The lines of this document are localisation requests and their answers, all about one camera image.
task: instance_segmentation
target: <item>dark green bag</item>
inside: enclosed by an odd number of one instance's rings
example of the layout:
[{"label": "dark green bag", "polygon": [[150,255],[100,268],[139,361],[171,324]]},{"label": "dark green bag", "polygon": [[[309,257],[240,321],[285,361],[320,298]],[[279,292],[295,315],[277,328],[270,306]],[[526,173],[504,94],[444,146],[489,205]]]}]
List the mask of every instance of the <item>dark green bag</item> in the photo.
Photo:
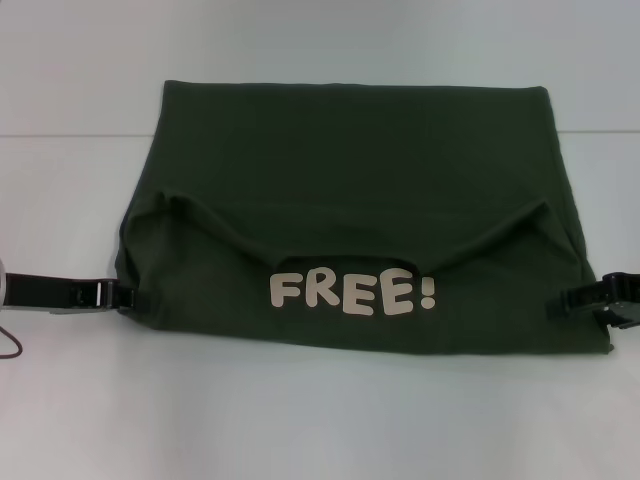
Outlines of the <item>dark green bag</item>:
[{"label": "dark green bag", "polygon": [[609,352],[543,88],[167,82],[117,271],[150,327],[409,353]]}]

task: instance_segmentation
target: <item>white letter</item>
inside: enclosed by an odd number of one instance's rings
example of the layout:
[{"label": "white letter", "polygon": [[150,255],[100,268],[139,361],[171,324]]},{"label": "white letter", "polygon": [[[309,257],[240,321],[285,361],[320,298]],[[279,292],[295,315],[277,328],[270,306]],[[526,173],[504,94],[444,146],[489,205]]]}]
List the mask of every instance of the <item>white letter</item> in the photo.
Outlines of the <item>white letter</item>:
[{"label": "white letter", "polygon": [[[318,274],[324,275],[324,279],[318,282]],[[340,298],[333,293],[330,288],[336,283],[336,274],[326,267],[313,268],[307,273],[307,305],[315,307],[318,305],[318,294],[324,298],[329,305],[334,307],[340,303]]]},{"label": "white letter", "polygon": [[404,300],[396,302],[396,297],[411,293],[413,285],[410,283],[394,284],[394,278],[411,278],[411,272],[402,268],[390,268],[380,274],[380,287],[382,289],[382,305],[385,315],[399,315],[413,311],[413,302]]},{"label": "white letter", "polygon": [[420,305],[422,305],[422,308],[431,310],[433,307],[436,306],[435,299],[430,297],[430,295],[435,295],[435,293],[436,293],[436,285],[433,282],[433,278],[422,277],[422,294],[427,295],[420,302]]},{"label": "white letter", "polygon": [[373,308],[368,305],[359,305],[358,300],[374,300],[373,292],[358,289],[358,284],[373,287],[378,279],[371,275],[358,275],[348,273],[344,276],[344,295],[342,298],[342,310],[352,315],[373,315]]},{"label": "white letter", "polygon": [[300,283],[302,275],[299,273],[275,273],[271,275],[271,305],[281,307],[284,305],[284,297],[297,297],[300,295],[298,287],[285,287],[285,283]]}]

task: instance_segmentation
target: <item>black cord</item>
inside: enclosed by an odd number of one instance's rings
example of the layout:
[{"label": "black cord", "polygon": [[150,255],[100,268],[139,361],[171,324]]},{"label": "black cord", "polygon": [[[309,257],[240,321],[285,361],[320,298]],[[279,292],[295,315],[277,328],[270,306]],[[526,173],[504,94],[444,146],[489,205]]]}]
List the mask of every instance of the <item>black cord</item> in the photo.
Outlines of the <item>black cord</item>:
[{"label": "black cord", "polygon": [[5,337],[7,337],[9,340],[15,343],[16,347],[18,347],[18,351],[15,353],[10,353],[8,355],[0,355],[0,360],[9,360],[10,358],[16,358],[22,355],[22,344],[20,343],[20,340],[18,340],[10,332],[8,332],[2,327],[0,327],[0,333],[2,333]]}]

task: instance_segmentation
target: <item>white surface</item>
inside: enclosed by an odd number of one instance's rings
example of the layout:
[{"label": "white surface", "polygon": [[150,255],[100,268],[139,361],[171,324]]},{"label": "white surface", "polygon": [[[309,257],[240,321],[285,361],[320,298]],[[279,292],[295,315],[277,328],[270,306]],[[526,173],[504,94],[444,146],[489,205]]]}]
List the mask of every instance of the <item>white surface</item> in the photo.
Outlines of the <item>white surface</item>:
[{"label": "white surface", "polygon": [[[14,272],[113,274],[150,144],[123,135],[153,132],[166,78],[542,84],[562,130],[638,130],[639,13],[630,0],[3,0],[0,255]],[[597,273],[640,272],[640,133],[561,142]],[[2,480],[640,472],[640,328],[615,331],[608,357],[478,358],[161,334],[117,314],[0,324],[25,345],[0,362]]]},{"label": "white surface", "polygon": [[549,88],[640,128],[633,0],[3,0],[0,132],[150,134],[162,82]]}]

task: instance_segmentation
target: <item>exclamation mark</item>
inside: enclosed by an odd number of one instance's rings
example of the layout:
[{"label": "exclamation mark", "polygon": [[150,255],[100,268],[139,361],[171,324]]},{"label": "exclamation mark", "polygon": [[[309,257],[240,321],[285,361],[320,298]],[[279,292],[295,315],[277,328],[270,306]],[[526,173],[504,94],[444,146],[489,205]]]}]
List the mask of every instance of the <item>exclamation mark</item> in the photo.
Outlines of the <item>exclamation mark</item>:
[{"label": "exclamation mark", "polygon": [[433,295],[436,294],[436,286],[433,282],[433,278],[422,277],[422,294],[425,295],[425,297],[420,302],[422,308],[430,310],[436,306],[436,301],[434,298],[432,298]]}]

